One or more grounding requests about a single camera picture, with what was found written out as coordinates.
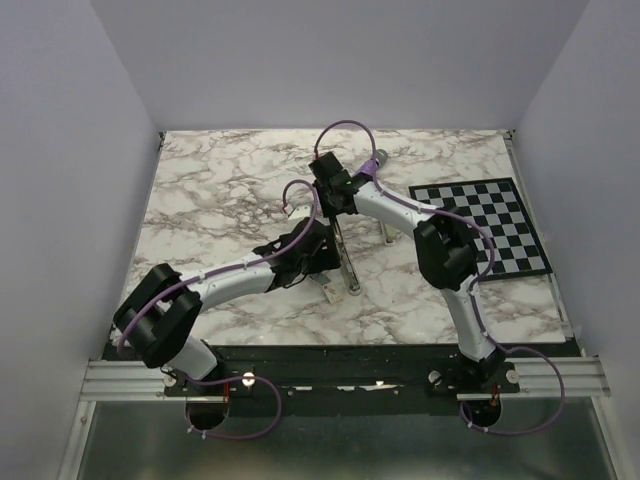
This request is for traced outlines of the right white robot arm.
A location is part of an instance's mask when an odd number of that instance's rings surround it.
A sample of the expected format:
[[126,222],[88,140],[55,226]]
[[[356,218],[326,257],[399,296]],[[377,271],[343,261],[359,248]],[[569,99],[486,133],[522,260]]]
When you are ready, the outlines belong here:
[[384,189],[376,176],[375,160],[350,174],[329,152],[315,158],[309,168],[326,217],[371,217],[414,241],[419,271],[441,292],[454,322],[462,384],[474,392],[493,384],[504,353],[484,325],[478,249],[472,234],[479,227],[455,210],[431,207]]

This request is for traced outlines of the staple tray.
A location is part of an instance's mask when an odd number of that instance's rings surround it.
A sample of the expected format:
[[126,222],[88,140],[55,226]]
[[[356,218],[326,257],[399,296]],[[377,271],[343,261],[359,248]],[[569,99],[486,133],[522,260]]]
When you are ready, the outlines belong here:
[[309,278],[321,288],[328,287],[331,283],[331,280],[323,273],[311,274]]

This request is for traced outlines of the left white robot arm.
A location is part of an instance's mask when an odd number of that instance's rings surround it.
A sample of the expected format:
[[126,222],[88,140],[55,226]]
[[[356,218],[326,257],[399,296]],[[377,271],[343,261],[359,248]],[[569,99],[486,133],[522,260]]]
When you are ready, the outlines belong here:
[[211,276],[181,274],[167,263],[153,267],[116,310],[113,325],[146,367],[177,370],[197,393],[209,395],[221,385],[221,361],[212,347],[191,335],[200,314],[339,267],[332,229],[305,218],[293,231]]

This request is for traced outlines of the stapler metal base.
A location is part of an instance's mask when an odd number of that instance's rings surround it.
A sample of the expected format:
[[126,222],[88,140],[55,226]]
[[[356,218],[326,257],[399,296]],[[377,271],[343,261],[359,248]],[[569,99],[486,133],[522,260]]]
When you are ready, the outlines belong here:
[[347,292],[351,296],[358,296],[362,293],[361,283],[355,271],[354,265],[350,259],[346,248],[344,237],[338,219],[336,217],[329,218],[329,224],[333,231],[336,248],[340,257],[340,271],[344,280]]

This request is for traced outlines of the white staple box sleeve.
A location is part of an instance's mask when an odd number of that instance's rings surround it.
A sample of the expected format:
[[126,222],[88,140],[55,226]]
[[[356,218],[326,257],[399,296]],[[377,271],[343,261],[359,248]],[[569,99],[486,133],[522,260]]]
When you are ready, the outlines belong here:
[[333,282],[324,284],[322,290],[330,304],[335,304],[343,299],[342,290]]

